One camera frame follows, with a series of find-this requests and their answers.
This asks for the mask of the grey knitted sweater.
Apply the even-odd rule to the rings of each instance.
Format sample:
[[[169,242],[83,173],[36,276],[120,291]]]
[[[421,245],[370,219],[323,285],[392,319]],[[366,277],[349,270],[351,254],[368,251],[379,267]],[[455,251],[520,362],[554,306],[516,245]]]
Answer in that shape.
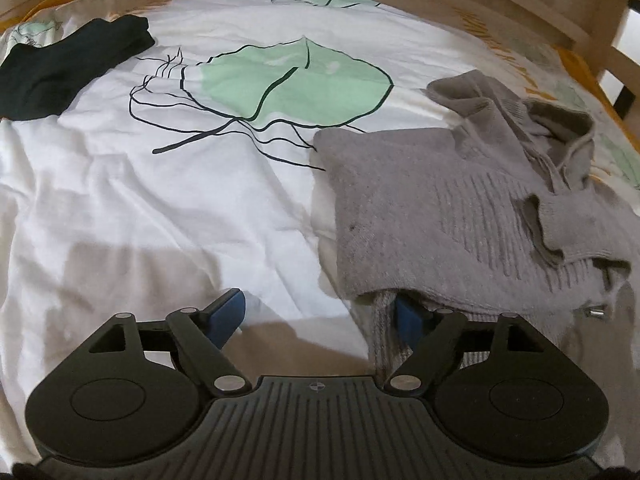
[[[592,117],[478,70],[426,94],[458,115],[454,128],[314,137],[335,195],[342,291],[373,300],[378,376],[408,352],[392,332],[403,292],[477,321],[519,314],[557,344],[589,308],[637,314],[639,219],[590,176]]]

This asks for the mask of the white leaf print bed sheet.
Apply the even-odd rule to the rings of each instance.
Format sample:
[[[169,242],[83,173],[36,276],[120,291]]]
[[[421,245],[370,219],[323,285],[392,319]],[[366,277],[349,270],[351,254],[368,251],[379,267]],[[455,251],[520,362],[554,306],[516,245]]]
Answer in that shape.
[[[589,114],[590,176],[639,219],[638,143],[586,61],[519,24],[446,0],[72,0],[8,27],[1,52],[127,14],[153,47],[62,114],[1,123],[3,470],[38,460],[32,390],[118,311],[161,318],[237,287],[230,354],[246,374],[378,375],[373,300],[342,291],[314,137],[454,128],[426,94],[435,80],[478,70]],[[608,398],[597,461],[637,468],[639,311],[589,308],[557,345]]]

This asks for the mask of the black folded garment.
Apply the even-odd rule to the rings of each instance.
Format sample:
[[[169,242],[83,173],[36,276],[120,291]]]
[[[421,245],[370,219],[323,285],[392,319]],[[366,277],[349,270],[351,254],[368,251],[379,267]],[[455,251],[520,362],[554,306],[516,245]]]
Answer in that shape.
[[[93,79],[154,46],[146,18],[95,18],[47,47],[18,44],[1,64],[1,116],[59,115]]]

